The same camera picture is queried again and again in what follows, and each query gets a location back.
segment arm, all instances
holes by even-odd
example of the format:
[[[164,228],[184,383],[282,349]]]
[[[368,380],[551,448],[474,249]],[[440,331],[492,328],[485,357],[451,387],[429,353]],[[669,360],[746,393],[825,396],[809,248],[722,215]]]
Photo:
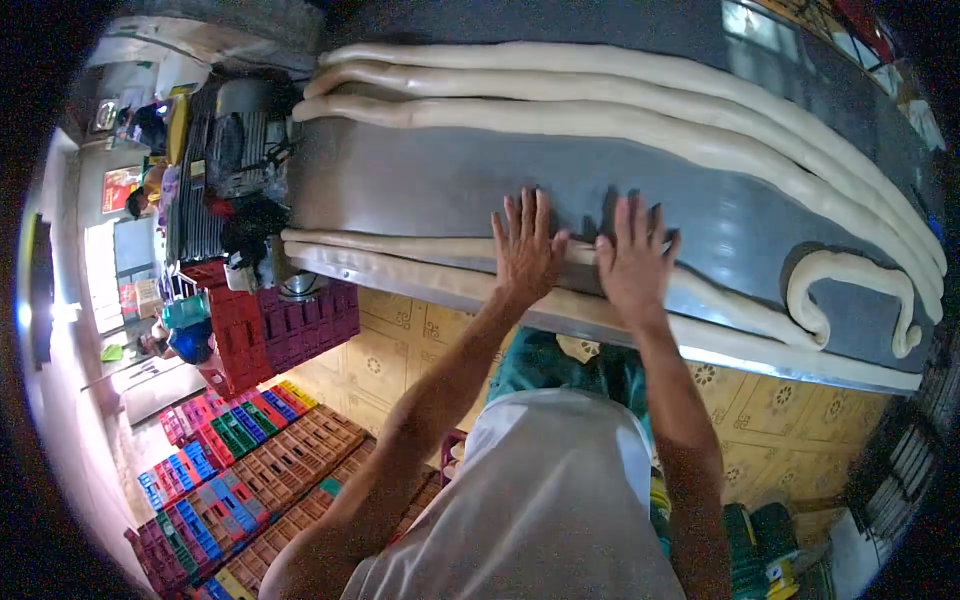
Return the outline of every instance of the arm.
[[[443,435],[467,415],[493,355],[527,308],[556,283],[567,235],[551,242],[549,200],[522,194],[522,213],[504,199],[509,232],[492,216],[497,287],[460,340],[407,390],[391,411],[376,449],[317,523],[270,565],[259,597],[339,597],[357,565],[386,546]]]
[[[643,200],[630,218],[630,202],[617,201],[617,243],[597,239],[600,280],[630,329],[643,360],[654,439],[673,502],[671,558],[690,598],[731,597],[730,556],[722,525],[723,458],[707,409],[670,332],[663,296],[680,251],[672,231],[663,251],[662,211],[648,222]]]

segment dough rope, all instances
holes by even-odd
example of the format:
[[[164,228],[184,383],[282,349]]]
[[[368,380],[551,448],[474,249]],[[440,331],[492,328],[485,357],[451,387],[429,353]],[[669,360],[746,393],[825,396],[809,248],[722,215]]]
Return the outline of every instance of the dough rope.
[[[790,274],[787,284],[786,305],[793,320],[814,334],[814,338],[826,345],[830,337],[830,322],[827,315],[813,303],[807,290],[814,281],[830,278],[861,287],[877,290],[900,299],[900,314],[894,327],[891,350],[897,358],[903,358],[923,338],[921,329],[913,321],[913,286],[910,279],[900,271],[882,269],[868,258],[854,254],[817,251],[804,256]]]
[[[740,133],[790,158],[832,185],[840,194],[874,212],[903,239],[934,276],[940,273],[941,265],[937,257],[926,250],[923,238],[873,187],[827,153],[768,117],[728,100],[615,75],[444,69],[371,60],[351,60],[333,65],[306,87],[303,97],[324,95],[347,82],[375,84],[420,97],[611,102]],[[916,213],[913,218],[920,219]]]
[[[376,278],[383,283],[378,287],[387,291],[397,292],[401,291],[400,287],[409,289],[414,286],[453,294],[479,305],[490,296],[496,285],[496,277],[486,273],[426,264],[376,252],[295,241],[284,243],[284,250],[292,264],[299,268],[325,275],[332,275],[333,270],[337,274],[347,272],[348,275],[353,271],[364,277]],[[540,314],[584,322],[618,331],[624,337],[629,336],[612,306],[602,298],[587,294],[554,288],[534,304],[530,312],[532,316]],[[679,315],[670,314],[669,323],[681,352],[684,348],[696,348],[721,353],[741,362],[741,368],[773,366],[896,390],[916,390],[923,379],[918,373],[900,372],[828,352],[793,348],[775,340]]]
[[[303,229],[285,229],[280,235],[284,241],[324,244],[417,260],[496,259],[496,249],[491,238],[394,237]],[[571,240],[567,245],[566,261],[583,265],[595,264],[593,247]],[[910,279],[900,271],[881,269],[872,261],[852,254],[813,252],[798,263],[787,288],[787,307],[796,323],[760,302],[711,285],[682,265],[677,265],[674,269],[670,277],[670,288],[684,289],[692,293],[704,306],[717,310],[737,327],[758,330],[792,347],[819,351],[829,342],[829,321],[810,299],[807,289],[814,281],[827,277],[900,298],[900,317],[892,344],[897,358],[903,358],[920,343],[920,328],[910,327],[913,318],[913,286]]]
[[[380,60],[452,69],[530,70],[603,73],[628,77],[707,96],[723,98],[769,117],[872,186],[921,237],[941,275],[947,272],[944,250],[916,210],[883,172],[849,141],[813,114],[779,98],[760,85],[695,60],[600,44],[515,41],[484,45],[395,46],[352,44],[320,56],[320,64]]]
[[[767,180],[808,210],[886,252],[916,284],[934,323],[943,318],[943,281],[877,215],[841,196],[789,159],[732,132],[619,104],[418,100],[390,103],[362,96],[317,96],[294,107],[294,119],[343,116],[391,128],[470,127],[495,132],[611,137],[663,149],[695,164]]]

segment yellow tiled floor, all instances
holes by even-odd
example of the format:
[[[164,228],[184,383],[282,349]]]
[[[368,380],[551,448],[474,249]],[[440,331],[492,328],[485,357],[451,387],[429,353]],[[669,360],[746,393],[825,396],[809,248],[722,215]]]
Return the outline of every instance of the yellow tiled floor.
[[[470,315],[370,289],[361,289],[360,308],[358,336],[282,377],[378,435],[394,403],[457,339]],[[588,343],[567,341],[568,353],[591,351]],[[509,343],[494,358],[490,375]],[[889,399],[703,363],[688,366],[721,441],[724,501],[751,508],[840,493],[847,465]],[[487,385],[460,424],[465,431],[486,394]],[[801,542],[821,540],[835,513],[798,515]]]

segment person's left hand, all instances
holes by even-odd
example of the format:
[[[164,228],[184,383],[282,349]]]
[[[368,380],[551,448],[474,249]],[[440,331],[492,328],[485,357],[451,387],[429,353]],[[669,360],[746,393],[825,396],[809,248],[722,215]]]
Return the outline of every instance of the person's left hand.
[[[524,187],[522,206],[512,196],[503,199],[508,231],[500,223],[499,213],[491,216],[496,245],[496,283],[517,308],[526,310],[557,284],[564,266],[565,229],[550,239],[550,198],[542,190]]]

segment white shirt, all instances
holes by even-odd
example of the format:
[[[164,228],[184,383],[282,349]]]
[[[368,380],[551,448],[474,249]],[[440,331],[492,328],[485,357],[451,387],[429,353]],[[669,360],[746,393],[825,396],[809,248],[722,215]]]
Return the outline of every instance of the white shirt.
[[[342,597],[684,598],[650,524],[639,421],[572,390],[498,398],[456,480]]]

